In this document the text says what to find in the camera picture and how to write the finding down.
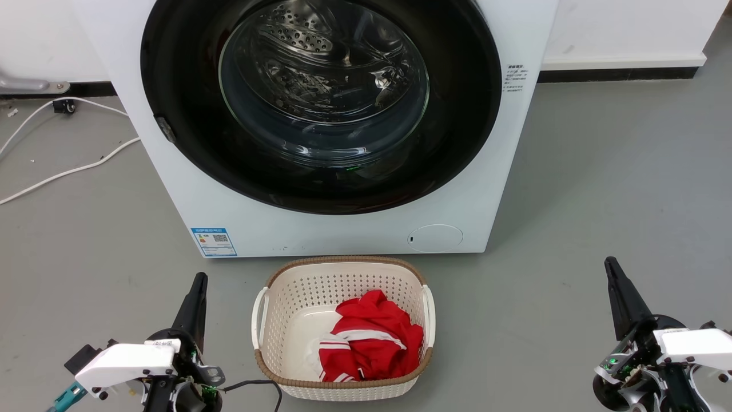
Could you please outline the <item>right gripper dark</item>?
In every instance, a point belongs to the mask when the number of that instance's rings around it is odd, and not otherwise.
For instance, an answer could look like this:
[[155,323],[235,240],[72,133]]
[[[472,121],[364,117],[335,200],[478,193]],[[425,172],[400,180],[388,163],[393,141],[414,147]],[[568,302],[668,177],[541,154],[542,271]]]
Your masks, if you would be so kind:
[[617,258],[607,256],[604,268],[619,344],[594,369],[597,401],[613,411],[719,411],[695,374],[709,369],[730,382],[730,331],[713,322],[693,330],[653,315]]

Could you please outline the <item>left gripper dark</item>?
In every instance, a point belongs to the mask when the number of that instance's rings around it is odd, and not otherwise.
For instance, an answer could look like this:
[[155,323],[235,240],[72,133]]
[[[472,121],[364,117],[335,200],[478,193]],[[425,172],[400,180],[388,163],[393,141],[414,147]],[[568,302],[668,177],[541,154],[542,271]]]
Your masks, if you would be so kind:
[[163,373],[149,373],[144,384],[144,411],[220,411],[222,396],[217,386],[225,381],[219,367],[205,365],[208,276],[196,273],[189,293],[168,328],[151,335],[148,342],[180,340],[172,366]]

